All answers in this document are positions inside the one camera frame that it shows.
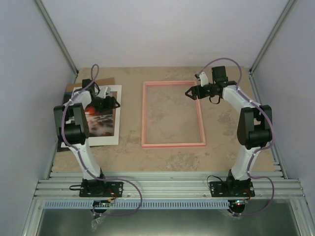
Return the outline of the landscape photo print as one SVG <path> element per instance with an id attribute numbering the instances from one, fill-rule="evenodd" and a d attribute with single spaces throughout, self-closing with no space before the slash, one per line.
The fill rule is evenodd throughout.
<path id="1" fill-rule="evenodd" d="M 120 103 L 121 86 L 109 86 L 112 95 Z M 85 109 L 90 131 L 90 146 L 117 145 L 119 135 L 120 108 L 112 111 L 96 113 L 92 106 Z"/>

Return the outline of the clear acrylic sheet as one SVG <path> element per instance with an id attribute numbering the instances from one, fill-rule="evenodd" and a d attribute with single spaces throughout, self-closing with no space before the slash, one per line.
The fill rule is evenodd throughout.
<path id="1" fill-rule="evenodd" d="M 201 142 L 195 100 L 185 96 L 190 87 L 147 87 L 146 143 Z"/>

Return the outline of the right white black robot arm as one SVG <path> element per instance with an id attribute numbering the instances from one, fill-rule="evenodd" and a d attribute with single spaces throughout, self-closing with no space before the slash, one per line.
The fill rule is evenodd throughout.
<path id="1" fill-rule="evenodd" d="M 272 109 L 251 100 L 236 81 L 230 81 L 224 66 L 212 68 L 212 82 L 205 72 L 195 75 L 200 82 L 189 88 L 185 95 L 193 100 L 218 97 L 227 101 L 238 113 L 237 139 L 240 150 L 226 180 L 208 182 L 212 197 L 255 196 L 251 176 L 252 165 L 259 153 L 272 142 Z"/>

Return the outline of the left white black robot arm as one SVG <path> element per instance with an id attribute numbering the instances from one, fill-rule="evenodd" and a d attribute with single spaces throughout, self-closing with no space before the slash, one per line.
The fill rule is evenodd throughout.
<path id="1" fill-rule="evenodd" d="M 111 93 L 111 88 L 99 88 L 95 81 L 85 79 L 82 87 L 76 89 L 63 105 L 54 107 L 56 133 L 76 157 L 81 170 L 81 195 L 103 196 L 108 185 L 101 167 L 96 163 L 89 144 L 90 131 L 85 109 L 92 106 L 96 113 L 112 111 L 120 103 Z"/>

